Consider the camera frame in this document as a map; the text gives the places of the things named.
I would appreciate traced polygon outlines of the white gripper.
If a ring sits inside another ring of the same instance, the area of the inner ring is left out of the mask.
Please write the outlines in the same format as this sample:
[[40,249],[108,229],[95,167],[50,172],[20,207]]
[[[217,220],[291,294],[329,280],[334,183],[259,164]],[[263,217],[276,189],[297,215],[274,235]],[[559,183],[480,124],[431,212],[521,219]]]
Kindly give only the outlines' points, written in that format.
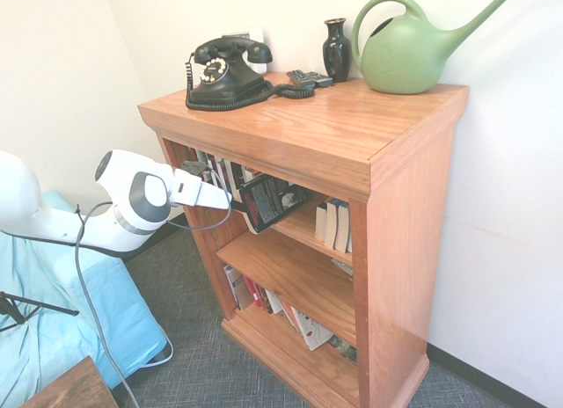
[[187,171],[175,169],[170,189],[172,206],[200,206],[206,208],[228,209],[230,206],[242,214],[247,213],[243,202],[232,200],[222,188],[203,181]]

